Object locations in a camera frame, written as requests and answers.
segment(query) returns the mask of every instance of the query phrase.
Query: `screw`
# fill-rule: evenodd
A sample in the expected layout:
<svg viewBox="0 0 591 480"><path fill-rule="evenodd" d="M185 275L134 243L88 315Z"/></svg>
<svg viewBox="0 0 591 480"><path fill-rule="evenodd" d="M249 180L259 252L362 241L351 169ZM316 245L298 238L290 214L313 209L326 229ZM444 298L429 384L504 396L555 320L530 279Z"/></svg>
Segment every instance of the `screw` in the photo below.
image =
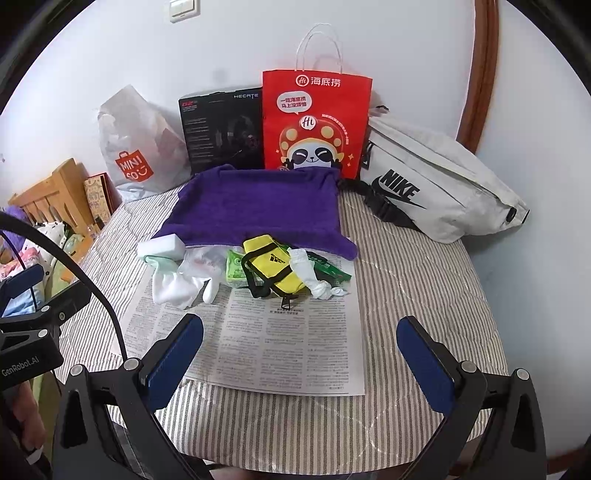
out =
<svg viewBox="0 0 591 480"><path fill-rule="evenodd" d="M472 374L476 371L476 365L473 362L466 360L462 362L462 370L464 370L464 372L467 374Z"/></svg>
<svg viewBox="0 0 591 480"><path fill-rule="evenodd" d="M138 368L139 360L137 358L128 358L125 363L123 364L123 368L127 371L132 371Z"/></svg>
<svg viewBox="0 0 591 480"><path fill-rule="evenodd" d="M82 370L82 365L74 365L72 368L70 368L70 375L72 375L73 377L75 377L76 375L80 375L82 373Z"/></svg>
<svg viewBox="0 0 591 480"><path fill-rule="evenodd" d="M517 370L517 376L522 380L529 380L530 379L530 373L523 368L520 368Z"/></svg>

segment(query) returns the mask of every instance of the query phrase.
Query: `light switch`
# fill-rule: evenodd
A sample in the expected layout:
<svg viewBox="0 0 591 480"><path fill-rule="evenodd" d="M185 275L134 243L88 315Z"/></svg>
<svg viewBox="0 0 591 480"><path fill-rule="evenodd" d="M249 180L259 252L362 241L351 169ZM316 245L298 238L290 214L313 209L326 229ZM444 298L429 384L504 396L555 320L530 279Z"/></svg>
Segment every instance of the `light switch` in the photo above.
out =
<svg viewBox="0 0 591 480"><path fill-rule="evenodd" d="M199 0L170 0L170 21L179 22L199 15Z"/></svg>

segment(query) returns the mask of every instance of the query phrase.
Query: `white plastic bag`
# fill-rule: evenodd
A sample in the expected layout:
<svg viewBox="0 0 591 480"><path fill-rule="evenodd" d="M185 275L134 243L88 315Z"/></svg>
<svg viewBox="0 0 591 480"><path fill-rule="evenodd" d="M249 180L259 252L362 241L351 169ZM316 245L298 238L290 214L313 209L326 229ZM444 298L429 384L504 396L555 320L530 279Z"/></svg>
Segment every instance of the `white plastic bag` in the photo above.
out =
<svg viewBox="0 0 591 480"><path fill-rule="evenodd" d="M131 85L100 106L98 121L100 150L124 202L164 193L189 180L183 140Z"/></svg>

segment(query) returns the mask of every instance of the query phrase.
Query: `mattress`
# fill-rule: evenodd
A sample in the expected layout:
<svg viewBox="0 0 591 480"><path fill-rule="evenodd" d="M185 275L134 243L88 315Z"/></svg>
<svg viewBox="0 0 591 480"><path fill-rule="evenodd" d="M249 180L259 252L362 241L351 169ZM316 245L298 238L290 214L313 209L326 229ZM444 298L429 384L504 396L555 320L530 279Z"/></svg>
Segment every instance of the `mattress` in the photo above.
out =
<svg viewBox="0 0 591 480"><path fill-rule="evenodd" d="M135 258L170 214L178 189L122 205L82 267L121 317L146 265ZM355 193L339 197L341 229L359 248L355 260L363 327L366 394L296 397L216 387L184 379L156 417L176 448L245 469L326 475L412 461L442 416L433 412L396 348L397 321L417 317L459 360L506 374L495 322L461 242L443 245L381 222ZM77 363L90 371L117 368L115 337L93 298L64 325L62 381ZM481 412L472 437L482 434ZM113 420L122 423L116 412Z"/></svg>

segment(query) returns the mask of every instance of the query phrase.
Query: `black cable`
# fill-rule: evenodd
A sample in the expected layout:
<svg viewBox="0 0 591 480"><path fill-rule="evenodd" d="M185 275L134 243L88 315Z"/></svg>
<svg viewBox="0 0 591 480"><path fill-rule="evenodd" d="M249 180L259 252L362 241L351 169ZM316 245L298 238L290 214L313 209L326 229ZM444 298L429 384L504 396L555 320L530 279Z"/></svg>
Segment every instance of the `black cable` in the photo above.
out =
<svg viewBox="0 0 591 480"><path fill-rule="evenodd" d="M10 241L10 239L4 234L4 232L2 232L0 230L0 235L2 235L2 238L4 238L4 241L8 244L8 246L11 248L12 252L14 253L15 257L18 258L18 261L21 264L22 267L22 271L25 271L27 268L25 267L25 262L22 261L22 258L20 256L20 253L17 252L16 247L14 247L14 245L12 244L12 242ZM33 306L35 307L35 311L37 311L37 301L35 299L35 291L33 290L33 287L31 287L31 297L33 297Z"/></svg>
<svg viewBox="0 0 591 480"><path fill-rule="evenodd" d="M28 238L31 242L36 243L51 255L56 257L78 278L78 280L88 287L88 289L94 294L99 302L103 304L103 307L105 307L106 311L109 313L109 317L111 317L111 322L113 323L113 328L115 329L117 342L119 343L121 357L123 357L123 361L125 362L127 360L127 350L125 349L123 333L121 332L121 325L119 324L117 315L113 310L112 305L109 303L109 300L107 300L105 295L99 290L99 288L88 277L88 275L84 273L80 266L74 262L66 252L64 252L41 232L33 228L31 225L27 225L25 222L19 220L18 218L14 218L5 212L0 212L0 229L16 233L17 235L21 235L25 238Z"/></svg>
<svg viewBox="0 0 591 480"><path fill-rule="evenodd" d="M57 389L59 390L59 392L60 392L60 397L61 397L61 385L60 385L60 381L57 379L57 376L56 376L56 371L55 371L55 370L52 370L52 371L51 371L51 374L53 375L53 380L55 380L55 381L56 381L56 387L57 387Z"/></svg>

